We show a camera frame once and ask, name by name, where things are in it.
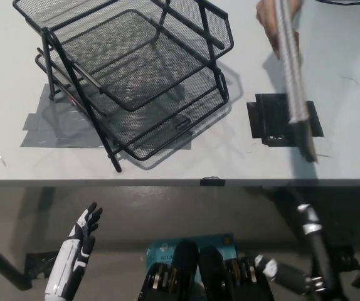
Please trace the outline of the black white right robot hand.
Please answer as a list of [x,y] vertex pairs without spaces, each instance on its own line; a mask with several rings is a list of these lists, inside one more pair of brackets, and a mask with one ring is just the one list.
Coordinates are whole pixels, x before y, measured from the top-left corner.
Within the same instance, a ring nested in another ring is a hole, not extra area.
[[263,255],[254,255],[253,260],[258,271],[269,280],[299,295],[310,292],[308,276],[304,272]]

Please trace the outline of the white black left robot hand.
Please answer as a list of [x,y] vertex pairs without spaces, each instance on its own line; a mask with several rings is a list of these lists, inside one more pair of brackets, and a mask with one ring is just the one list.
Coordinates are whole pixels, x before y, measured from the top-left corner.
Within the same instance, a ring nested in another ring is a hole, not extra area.
[[77,219],[62,243],[45,289],[45,300],[73,300],[95,245],[103,209],[93,202]]

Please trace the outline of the person's bare hand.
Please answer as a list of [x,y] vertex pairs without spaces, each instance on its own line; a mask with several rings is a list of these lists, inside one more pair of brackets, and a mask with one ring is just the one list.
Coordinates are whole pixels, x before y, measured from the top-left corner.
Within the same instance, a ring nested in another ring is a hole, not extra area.
[[257,3],[257,20],[262,25],[268,38],[270,46],[277,57],[280,59],[280,51],[277,38],[277,23],[274,0],[261,0]]

